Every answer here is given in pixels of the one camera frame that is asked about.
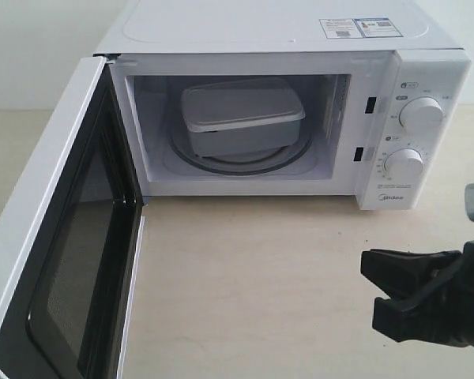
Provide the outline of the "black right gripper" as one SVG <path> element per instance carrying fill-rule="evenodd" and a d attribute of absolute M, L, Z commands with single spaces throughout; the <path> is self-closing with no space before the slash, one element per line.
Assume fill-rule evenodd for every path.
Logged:
<path fill-rule="evenodd" d="M 420 290 L 451 266 L 443 287 Z M 474 240 L 462 251 L 365 250 L 360 273 L 388 295 L 374 300 L 375 331 L 398 343 L 474 347 Z"/>

